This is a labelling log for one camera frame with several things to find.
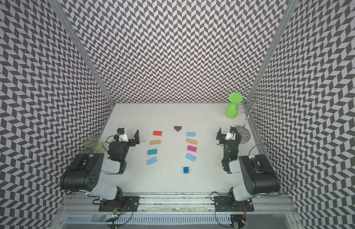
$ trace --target tan block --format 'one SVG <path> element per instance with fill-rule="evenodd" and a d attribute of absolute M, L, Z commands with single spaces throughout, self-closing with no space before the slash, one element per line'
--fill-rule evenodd
<path fill-rule="evenodd" d="M 190 143 L 190 144 L 193 144 L 193 145 L 196 145 L 198 143 L 198 141 L 195 141 L 195 140 L 192 140 L 192 139 L 186 139 L 186 142 Z"/>
<path fill-rule="evenodd" d="M 150 141 L 150 145 L 161 144 L 161 140 Z"/>

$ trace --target cable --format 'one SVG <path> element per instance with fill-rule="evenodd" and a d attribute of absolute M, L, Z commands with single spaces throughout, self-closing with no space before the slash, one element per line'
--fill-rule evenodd
<path fill-rule="evenodd" d="M 94 204 L 94 205 L 100 205 L 100 204 L 101 204 L 101 200 L 100 200 L 99 203 L 95 203 L 95 202 L 94 202 L 95 200 L 100 200 L 100 199 L 94 199 L 94 200 L 92 201 L 92 204 Z"/>
<path fill-rule="evenodd" d="M 133 217 L 133 206 L 132 206 L 127 200 L 124 200 L 124 201 L 126 202 L 124 208 L 114 208 L 114 209 L 120 209 L 120 210 L 123 210 L 123 211 L 122 211 L 120 214 L 117 214 L 117 215 L 116 215 L 116 218 L 110 218 L 110 219 L 107 219 L 107 220 L 106 220 L 106 226 L 107 226 L 108 228 L 110 228 L 110 229 L 120 228 L 121 226 L 123 226 L 124 224 L 126 224 L 127 222 L 129 222 L 129 220 Z M 124 213 L 124 210 L 126 209 L 126 207 L 128 206 L 128 204 L 129 204 L 130 207 L 132 208 L 132 216 L 131 216 L 125 223 L 123 223 L 122 225 L 120 225 L 119 227 L 118 227 L 118 226 L 115 226 L 114 222 L 119 218 L 119 216 L 120 216 L 121 214 Z M 111 225 L 110 227 L 107 225 L 108 222 L 112 222 L 112 225 Z"/>
<path fill-rule="evenodd" d="M 111 144 L 113 141 L 115 141 L 115 139 L 113 139 L 111 142 L 108 142 L 108 141 L 107 141 L 110 137 L 113 137 L 113 136 L 115 136 L 115 135 L 108 136 L 107 139 L 106 139 L 106 141 L 103 141 L 103 142 L 101 143 L 101 144 L 102 144 L 102 147 L 103 147 L 106 151 L 107 151 L 107 149 L 105 148 L 104 143 Z"/>
<path fill-rule="evenodd" d="M 220 222 L 218 222 L 217 216 L 216 216 L 216 210 L 214 210 L 214 217 L 216 218 L 216 221 L 219 225 L 221 225 L 222 227 L 228 227 L 228 226 L 223 226 L 222 224 L 220 224 Z"/>
<path fill-rule="evenodd" d="M 277 194 L 277 195 L 258 194 L 258 195 L 256 195 L 256 196 L 281 196 L 281 195 L 284 195 L 284 194 L 286 194 L 286 192 L 284 192 L 284 193 L 279 193 L 279 194 Z"/>
<path fill-rule="evenodd" d="M 125 223 L 123 223 L 122 225 L 120 225 L 119 227 L 116 227 L 116 228 L 120 228 L 120 227 L 122 227 L 123 225 L 125 225 L 127 222 L 129 222 L 129 220 L 133 217 L 133 206 L 127 201 L 127 200 L 125 200 L 129 205 L 130 205 L 130 207 L 132 208 L 132 215 L 131 215 L 131 217 L 125 222 Z"/>
<path fill-rule="evenodd" d="M 220 196 L 222 196 L 221 194 L 219 194 L 218 192 L 211 192 L 211 194 L 209 195 L 209 198 L 210 198 L 210 200 L 211 201 L 214 201 L 213 199 L 212 199 L 212 194 L 213 193 L 217 193 L 218 195 L 220 195 Z M 244 217 L 246 216 L 246 208 L 244 207 L 244 209 L 245 209 L 245 213 L 244 213 L 244 216 L 242 217 L 242 219 L 244 219 Z M 217 223 L 219 224 L 219 225 L 221 225 L 222 227 L 228 227 L 228 226 L 223 226 L 222 224 L 220 224 L 220 222 L 218 222 L 218 220 L 217 220 L 217 216 L 216 216 L 216 208 L 214 208 L 214 218 L 216 219 L 216 221 L 217 221 Z"/>
<path fill-rule="evenodd" d="M 272 145 L 272 146 L 275 146 L 275 145 L 273 145 L 273 144 L 271 144 L 271 143 L 262 143 L 262 144 L 257 144 L 257 145 L 254 145 L 254 146 L 253 146 L 253 148 L 251 148 L 251 150 L 253 150 L 253 149 L 254 149 L 255 147 L 257 147 L 258 145 Z"/>

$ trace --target black mounting plate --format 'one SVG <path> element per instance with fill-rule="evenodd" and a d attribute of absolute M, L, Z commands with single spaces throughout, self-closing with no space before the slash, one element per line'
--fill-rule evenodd
<path fill-rule="evenodd" d="M 136 212 L 138 209 L 139 198 L 139 196 L 124 196 L 123 200 L 128 201 L 128 205 L 125 207 L 124 212 Z M 123 206 L 120 206 L 120 204 L 115 200 L 102 201 L 99 207 L 99 212 L 112 212 L 115 208 L 122 207 Z"/>
<path fill-rule="evenodd" d="M 214 206 L 216 207 L 216 212 L 227 212 L 227 211 L 237 211 L 237 212 L 245 212 L 246 211 L 254 211 L 253 202 L 251 201 L 238 201 L 235 204 L 240 205 L 240 207 L 231 207 L 228 204 L 227 196 L 215 196 L 214 197 Z"/>

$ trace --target black and white wallpaper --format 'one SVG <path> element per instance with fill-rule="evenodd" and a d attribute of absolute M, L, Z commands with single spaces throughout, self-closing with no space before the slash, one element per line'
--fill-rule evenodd
<path fill-rule="evenodd" d="M 355 0 L 300 1 L 257 93 L 284 106 L 255 120 L 303 225 L 355 228 Z"/>
<path fill-rule="evenodd" d="M 0 0 L 0 228 L 50 224 L 59 177 L 110 110 L 46 0 Z"/>
<path fill-rule="evenodd" d="M 251 86 L 288 0 L 60 3 L 117 103 L 176 103 Z"/>

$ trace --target light blue block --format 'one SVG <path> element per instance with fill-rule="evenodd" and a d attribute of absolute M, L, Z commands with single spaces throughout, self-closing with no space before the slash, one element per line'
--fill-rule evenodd
<path fill-rule="evenodd" d="M 147 151 L 148 155 L 157 154 L 157 149 L 150 149 Z"/>
<path fill-rule="evenodd" d="M 187 137 L 195 137 L 195 132 L 186 132 Z"/>
<path fill-rule="evenodd" d="M 193 155 L 189 154 L 189 153 L 186 154 L 186 158 L 191 160 L 191 161 L 195 161 L 195 157 Z"/>
<path fill-rule="evenodd" d="M 156 157 L 151 158 L 151 159 L 148 159 L 148 160 L 147 160 L 147 165 L 153 164 L 153 163 L 155 163 L 155 162 L 157 162 L 157 158 L 156 158 Z"/>

